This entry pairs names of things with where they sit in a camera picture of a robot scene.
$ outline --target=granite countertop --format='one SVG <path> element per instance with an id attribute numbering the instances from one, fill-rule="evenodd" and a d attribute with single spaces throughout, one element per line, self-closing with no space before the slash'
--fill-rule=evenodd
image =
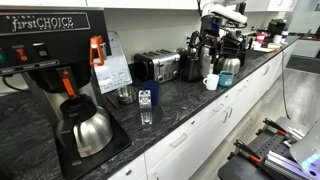
<path id="1" fill-rule="evenodd" d="M 289 36 L 288 44 L 282 48 L 298 38 Z M 250 51 L 232 86 L 280 52 Z M 141 88 L 139 82 L 134 85 Z M 202 82 L 187 83 L 180 79 L 163 83 L 159 104 L 153 109 L 152 125 L 141 124 L 138 102 L 119 105 L 118 109 L 107 105 L 132 145 L 83 179 L 107 179 L 231 88 L 208 91 Z M 112 93 L 105 96 L 115 99 Z M 0 150 L 0 171 L 10 179 L 63 178 L 49 121 L 29 93 L 0 97 Z"/>

